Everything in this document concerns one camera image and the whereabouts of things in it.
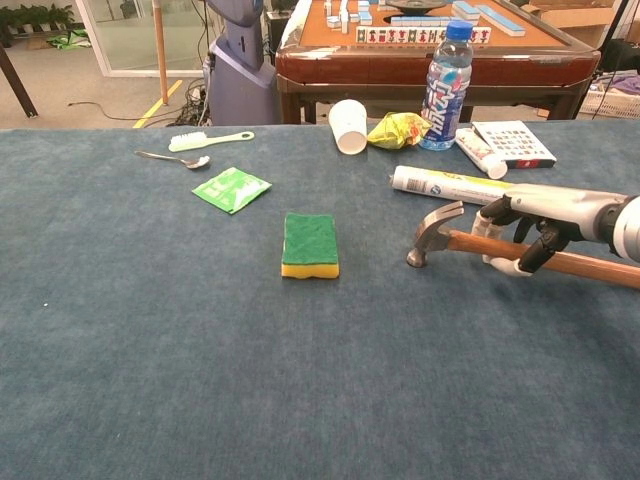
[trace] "sponge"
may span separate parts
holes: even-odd
[[[340,266],[333,216],[287,213],[282,276],[337,278],[338,275]]]

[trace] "blue bottle cap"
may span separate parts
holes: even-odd
[[[447,25],[447,39],[456,41],[467,41],[471,38],[473,25],[462,20],[454,20]]]

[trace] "mahjong table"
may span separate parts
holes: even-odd
[[[521,25],[524,35],[510,36],[480,18],[476,29],[487,38],[473,45],[462,120],[470,119],[473,106],[518,104],[548,109],[549,119],[575,118],[598,64],[598,50],[504,0],[467,2],[490,6]],[[340,1],[334,0],[331,8],[337,12]],[[358,2],[349,0],[348,10],[358,12]],[[388,5],[372,4],[369,12],[370,25],[350,23],[345,34],[327,25],[324,0],[298,2],[276,54],[285,123],[300,123],[301,106],[309,105],[307,121],[315,122],[315,102],[343,98],[391,100],[420,110],[427,68],[441,35],[429,35],[427,27],[416,25],[394,31],[390,18],[401,13]],[[452,6],[428,15],[450,16]]]

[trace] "green sachet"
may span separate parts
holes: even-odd
[[[235,167],[226,169],[193,190],[197,196],[233,215],[271,187],[253,175]]]

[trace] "hammer head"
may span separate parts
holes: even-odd
[[[427,264],[427,252],[445,250],[449,244],[448,228],[443,224],[464,213],[462,202],[453,202],[434,210],[424,217],[416,231],[413,249],[407,255],[407,263],[412,267]]]

